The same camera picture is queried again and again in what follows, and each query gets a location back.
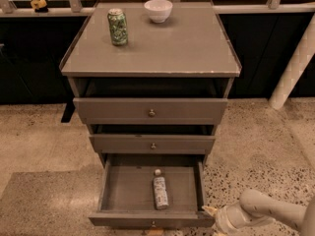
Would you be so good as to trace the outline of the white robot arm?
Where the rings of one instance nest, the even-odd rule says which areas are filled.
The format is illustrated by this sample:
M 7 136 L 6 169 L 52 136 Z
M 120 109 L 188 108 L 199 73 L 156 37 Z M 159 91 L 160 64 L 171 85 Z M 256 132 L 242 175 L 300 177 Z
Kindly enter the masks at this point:
M 218 236 L 227 236 L 244 227 L 281 222 L 299 232 L 300 236 L 315 236 L 315 197 L 308 206 L 277 201 L 254 189 L 245 190 L 235 204 L 215 208 L 202 206 L 215 219 Z

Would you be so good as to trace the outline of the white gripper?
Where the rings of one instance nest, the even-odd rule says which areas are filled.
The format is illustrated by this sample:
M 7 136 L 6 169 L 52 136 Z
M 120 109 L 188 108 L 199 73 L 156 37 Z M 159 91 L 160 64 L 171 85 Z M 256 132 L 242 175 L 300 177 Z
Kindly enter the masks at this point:
M 247 212 L 240 203 L 219 209 L 213 206 L 202 206 L 202 209 L 208 214 L 215 214 L 216 227 L 220 233 L 225 235 L 236 233 L 244 227 L 265 226 L 275 221 L 266 215 Z

